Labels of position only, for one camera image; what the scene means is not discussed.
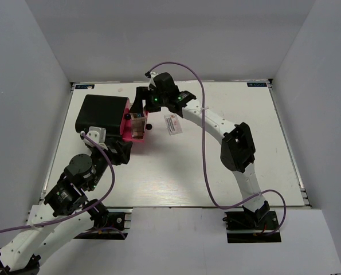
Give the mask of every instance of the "wall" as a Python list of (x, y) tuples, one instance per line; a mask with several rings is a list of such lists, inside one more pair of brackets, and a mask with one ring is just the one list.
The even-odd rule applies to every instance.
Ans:
[(341, 260), (341, 1), (315, 3), (273, 83), (308, 196)]
[(23, 224), (38, 202), (69, 91), (25, 1), (0, 0), (0, 229)]
[[(145, 80), (161, 61), (203, 79), (273, 77), (314, 0), (26, 0), (70, 81)], [(190, 79), (179, 68), (178, 80)]]

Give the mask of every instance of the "black label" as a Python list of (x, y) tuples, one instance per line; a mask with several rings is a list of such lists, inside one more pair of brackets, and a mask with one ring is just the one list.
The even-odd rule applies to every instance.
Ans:
[(78, 84), (75, 86), (75, 89), (93, 89), (94, 87), (94, 84)]
[(247, 82), (246, 85), (248, 87), (267, 87), (265, 82)]

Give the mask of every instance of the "table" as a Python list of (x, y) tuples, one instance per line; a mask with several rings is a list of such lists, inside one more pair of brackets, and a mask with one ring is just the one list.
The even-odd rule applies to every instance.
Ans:
[[(146, 83), (101, 83), (93, 89), (73, 90), (72, 99), (50, 172), (47, 192), (77, 154), (88, 149), (75, 131), (75, 121), (87, 94), (125, 96), (134, 101), (137, 86)], [(195, 81), (177, 82), (201, 100), (201, 89)], [(299, 181), (281, 130), (268, 87), (248, 87), (245, 82), (205, 82), (206, 106), (226, 120), (249, 124), (256, 145), (256, 174), (262, 190), (276, 189), (288, 206), (304, 206)], [(164, 121), (166, 108), (151, 113), (145, 142), (133, 145), (127, 165), (115, 167), (116, 183), (104, 201), (109, 207), (213, 207), (207, 194), (202, 172), (201, 129), (179, 118), (183, 133), (170, 136)], [(241, 200), (231, 171), (220, 161), (220, 145), (206, 136), (207, 171), (210, 187), (221, 205)], [(89, 199), (100, 198), (109, 188), (111, 173), (103, 175), (96, 190), (87, 192)], [(281, 206), (275, 194), (266, 194), (271, 206)]]

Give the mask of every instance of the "purple cable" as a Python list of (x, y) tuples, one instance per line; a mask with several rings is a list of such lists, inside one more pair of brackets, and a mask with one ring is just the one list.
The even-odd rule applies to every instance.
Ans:
[[(112, 183), (111, 183), (111, 186), (108, 190), (108, 192), (105, 193), (105, 195), (99, 199), (96, 203), (93, 203), (92, 205), (90, 205), (89, 207), (73, 214), (73, 215), (70, 215), (68, 217), (65, 217), (65, 218), (62, 218), (62, 219), (57, 219), (55, 221), (51, 221), (51, 222), (41, 222), (41, 223), (37, 223), (35, 224), (34, 226), (35, 227), (43, 227), (43, 226), (46, 226), (46, 225), (55, 225), (56, 223), (60, 223), (60, 222), (64, 222), (64, 221), (67, 221), (69, 219), (72, 219), (84, 212), (87, 212), (88, 210), (94, 208), (95, 206), (97, 206), (99, 203), (101, 203), (103, 200), (106, 199), (107, 196), (109, 196), (109, 194), (111, 193), (111, 191), (113, 190), (113, 187), (114, 187), (114, 182), (115, 182), (115, 174), (114, 174), (114, 169), (113, 169), (113, 165), (111, 163), (111, 161), (109, 160), (107, 154), (103, 151), (103, 149), (101, 149), (101, 147), (95, 143), (92, 139), (90, 139), (89, 137), (86, 136), (85, 133), (81, 133), (81, 135), (86, 138), (91, 144), (93, 144), (98, 150), (99, 152), (104, 156), (105, 160), (108, 162), (108, 165), (109, 165), (109, 168), (111, 169), (111, 173), (112, 173)], [(23, 226), (17, 226), (17, 227), (11, 227), (11, 228), (7, 228), (7, 229), (2, 229), (0, 230), (0, 234), (1, 233), (5, 233), (5, 232), (10, 232), (10, 231), (15, 231), (15, 230), (22, 230), (22, 229), (29, 229), (31, 228), (30, 225), (23, 225)]]
[[(178, 65), (178, 66), (181, 66), (183, 68), (186, 68), (187, 70), (189, 70), (195, 76), (195, 78), (198, 80), (198, 82), (199, 82), (199, 84), (201, 86), (201, 89), (202, 89), (202, 165), (203, 165), (203, 176), (205, 178), (206, 188), (207, 188), (207, 191), (209, 193), (209, 196), (210, 196), (210, 199), (211, 199), (212, 203), (217, 208), (219, 208), (219, 209), (228, 210), (228, 209), (232, 209), (232, 208), (241, 206), (242, 204), (246, 203), (247, 201), (249, 201), (249, 200), (259, 196), (259, 194), (254, 194), (254, 195), (250, 196), (249, 198), (246, 198), (243, 201), (238, 202), (235, 205), (231, 205), (231, 206), (221, 206), (221, 205), (219, 205), (216, 202), (216, 200), (214, 199), (214, 196), (213, 196), (213, 194), (211, 192), (211, 188), (210, 188), (210, 184), (209, 184), (209, 179), (207, 177), (207, 169), (206, 169), (205, 88), (203, 87), (203, 83), (202, 83), (201, 79), (199, 78), (199, 76), (191, 68), (189, 68), (187, 65), (184, 65), (182, 63), (173, 62), (173, 61), (161, 62), (161, 63), (153, 66), (149, 70), (149, 72), (151, 73), (152, 70), (154, 70), (155, 68), (157, 68), (158, 66), (163, 65), (163, 64), (174, 64), (174, 65)], [(274, 231), (272, 231), (270, 233), (266, 233), (266, 235), (273, 234), (273, 233), (277, 232), (281, 228), (281, 226), (283, 225), (283, 223), (285, 221), (286, 212), (287, 212), (287, 206), (286, 206), (286, 202), (285, 202), (284, 197), (278, 191), (272, 190), (272, 189), (265, 190), (265, 191), (261, 192), (261, 194), (268, 193), (268, 192), (273, 192), (273, 193), (276, 193), (277, 195), (280, 196), (280, 198), (281, 198), (281, 200), (283, 202), (283, 205), (284, 205), (284, 215), (283, 215), (283, 219), (281, 220), (281, 223), (278, 225), (278, 227), (276, 229), (274, 229)]]
[(87, 234), (90, 234), (90, 233), (93, 233), (93, 232), (96, 232), (96, 231), (103, 231), (103, 230), (113, 230), (113, 231), (116, 231), (116, 232), (118, 232), (123, 237), (123, 239), (126, 239), (126, 236), (123, 234), (123, 232), (120, 231), (119, 229), (115, 228), (115, 227), (102, 227), (102, 228), (99, 228), (99, 229), (92, 229), (92, 230), (89, 230), (87, 232), (83, 232), (83, 233), (79, 234), (78, 237), (81, 237), (81, 236), (84, 236), (84, 235), (87, 235)]

